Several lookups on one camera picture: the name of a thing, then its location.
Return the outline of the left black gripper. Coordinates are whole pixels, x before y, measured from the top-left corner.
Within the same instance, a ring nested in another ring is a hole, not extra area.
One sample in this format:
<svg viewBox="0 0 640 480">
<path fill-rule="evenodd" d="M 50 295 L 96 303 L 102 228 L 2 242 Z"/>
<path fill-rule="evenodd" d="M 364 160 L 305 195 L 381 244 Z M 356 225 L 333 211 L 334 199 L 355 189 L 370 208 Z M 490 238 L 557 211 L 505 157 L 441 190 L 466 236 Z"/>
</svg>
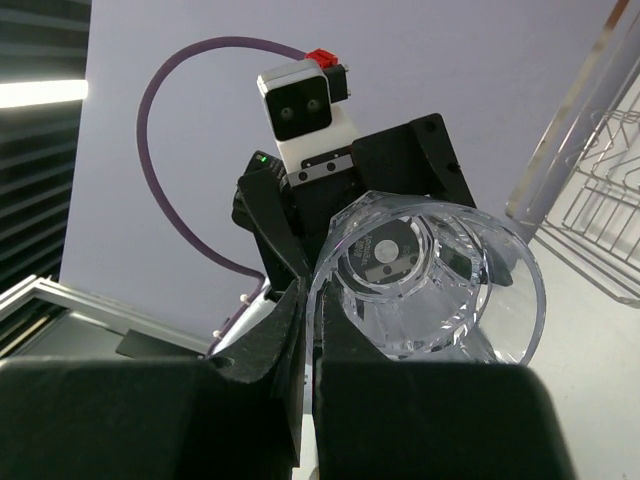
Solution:
<svg viewBox="0 0 640 480">
<path fill-rule="evenodd" d="M 299 295 L 306 294 L 309 266 L 318 259 L 331 218 L 368 191 L 476 206 L 438 113 L 308 159 L 293 176 L 281 159 L 260 150 L 251 155 L 231 218 L 253 233 L 273 299 L 291 281 Z"/>
</svg>

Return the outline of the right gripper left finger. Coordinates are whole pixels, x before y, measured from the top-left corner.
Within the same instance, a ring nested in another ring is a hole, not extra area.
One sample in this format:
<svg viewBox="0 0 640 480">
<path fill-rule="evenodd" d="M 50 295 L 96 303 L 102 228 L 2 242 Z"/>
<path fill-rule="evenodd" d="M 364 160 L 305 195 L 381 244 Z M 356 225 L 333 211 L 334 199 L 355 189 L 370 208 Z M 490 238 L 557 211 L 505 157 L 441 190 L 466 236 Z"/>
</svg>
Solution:
<svg viewBox="0 0 640 480">
<path fill-rule="evenodd" d="M 208 360 L 204 343 L 102 298 L 30 277 L 1 297 L 9 315 L 45 300 L 185 349 L 136 360 L 1 363 L 5 479 L 288 479 L 300 460 L 303 294 Z"/>
</svg>

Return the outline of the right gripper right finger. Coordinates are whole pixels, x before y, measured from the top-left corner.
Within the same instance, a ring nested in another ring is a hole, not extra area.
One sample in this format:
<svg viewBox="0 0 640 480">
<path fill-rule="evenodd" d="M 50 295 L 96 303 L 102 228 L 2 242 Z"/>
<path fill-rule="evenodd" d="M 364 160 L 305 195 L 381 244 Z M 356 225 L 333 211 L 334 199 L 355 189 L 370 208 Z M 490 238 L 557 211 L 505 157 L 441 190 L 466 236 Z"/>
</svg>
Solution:
<svg viewBox="0 0 640 480">
<path fill-rule="evenodd" d="M 322 305 L 314 422 L 322 479 L 573 479 L 549 394 L 504 364 L 399 362 Z"/>
</svg>

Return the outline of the clear plastic cup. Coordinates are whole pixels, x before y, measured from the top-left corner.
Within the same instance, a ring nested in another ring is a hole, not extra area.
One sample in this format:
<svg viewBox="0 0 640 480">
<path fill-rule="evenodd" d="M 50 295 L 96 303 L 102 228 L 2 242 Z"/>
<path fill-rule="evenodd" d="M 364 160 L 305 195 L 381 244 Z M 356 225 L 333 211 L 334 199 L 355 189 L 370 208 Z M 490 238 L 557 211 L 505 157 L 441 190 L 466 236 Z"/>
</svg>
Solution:
<svg viewBox="0 0 640 480">
<path fill-rule="evenodd" d="M 335 214 L 306 304 L 326 295 L 393 360 L 529 363 L 546 291 L 529 246 L 480 210 L 423 196 L 368 192 Z"/>
</svg>

